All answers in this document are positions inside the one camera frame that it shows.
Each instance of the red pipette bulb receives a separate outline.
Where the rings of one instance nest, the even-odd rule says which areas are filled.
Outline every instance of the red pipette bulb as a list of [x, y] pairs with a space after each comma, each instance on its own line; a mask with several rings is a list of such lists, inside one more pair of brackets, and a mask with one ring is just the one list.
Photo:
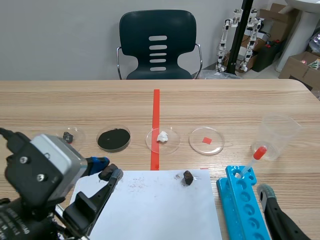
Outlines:
[[253, 154], [253, 158], [255, 160], [260, 160], [266, 152], [267, 148], [265, 146], [261, 146], [255, 151], [255, 153]]

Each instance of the gray wall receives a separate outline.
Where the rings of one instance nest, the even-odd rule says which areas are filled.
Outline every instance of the gray wall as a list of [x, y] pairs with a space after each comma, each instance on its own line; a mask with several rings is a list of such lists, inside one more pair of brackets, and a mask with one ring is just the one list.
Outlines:
[[[203, 67], [216, 61], [225, 18], [242, 0], [1, 0], [0, 80], [118, 79], [119, 20], [130, 11], [182, 9], [193, 13]], [[267, 7], [255, 0], [256, 8]], [[230, 31], [231, 48], [234, 29]], [[180, 56], [190, 73], [199, 68], [195, 49]], [[138, 63], [121, 55], [122, 76]]]

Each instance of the white pedestal sink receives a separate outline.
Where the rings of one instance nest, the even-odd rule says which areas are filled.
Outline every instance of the white pedestal sink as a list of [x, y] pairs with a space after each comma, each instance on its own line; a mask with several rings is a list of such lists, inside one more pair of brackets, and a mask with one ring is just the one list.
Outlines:
[[302, 53], [312, 36], [320, 19], [320, 0], [285, 0], [286, 3], [302, 11], [301, 19], [294, 30], [293, 35], [277, 63], [275, 70], [281, 72], [288, 57]]

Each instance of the white paper sheet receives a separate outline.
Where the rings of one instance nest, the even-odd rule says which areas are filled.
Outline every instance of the white paper sheet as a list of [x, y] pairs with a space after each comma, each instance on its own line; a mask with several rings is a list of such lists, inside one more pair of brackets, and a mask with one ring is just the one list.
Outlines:
[[[207, 169], [124, 171], [91, 234], [91, 240], [222, 240]], [[93, 196], [105, 181], [98, 174], [79, 179], [72, 194]]]

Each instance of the black chair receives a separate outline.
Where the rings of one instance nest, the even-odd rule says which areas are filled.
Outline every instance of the black chair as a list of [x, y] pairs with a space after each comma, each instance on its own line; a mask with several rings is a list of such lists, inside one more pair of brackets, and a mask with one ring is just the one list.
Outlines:
[[132, 11], [122, 16], [119, 24], [121, 47], [116, 49], [119, 78], [119, 50], [136, 57], [138, 67], [126, 79], [192, 79], [191, 74], [179, 67], [178, 57], [201, 47], [196, 43], [195, 17], [185, 10]]

